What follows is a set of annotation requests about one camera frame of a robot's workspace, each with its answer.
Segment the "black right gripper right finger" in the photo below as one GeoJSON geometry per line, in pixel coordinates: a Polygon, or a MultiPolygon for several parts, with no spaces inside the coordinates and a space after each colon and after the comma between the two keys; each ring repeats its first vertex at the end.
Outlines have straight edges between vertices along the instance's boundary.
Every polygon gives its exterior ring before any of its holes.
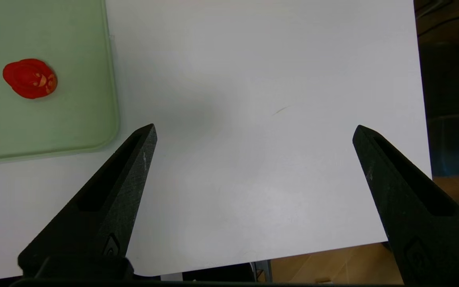
{"type": "Polygon", "coordinates": [[[352,143],[403,283],[459,287],[459,204],[378,132],[352,143]]]}

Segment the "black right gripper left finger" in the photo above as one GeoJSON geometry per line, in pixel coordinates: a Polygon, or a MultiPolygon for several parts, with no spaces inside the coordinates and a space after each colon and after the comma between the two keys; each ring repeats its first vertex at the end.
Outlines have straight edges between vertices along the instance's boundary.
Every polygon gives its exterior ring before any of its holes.
{"type": "Polygon", "coordinates": [[[125,258],[158,136],[134,131],[19,254],[25,277],[47,259],[125,258]]]}

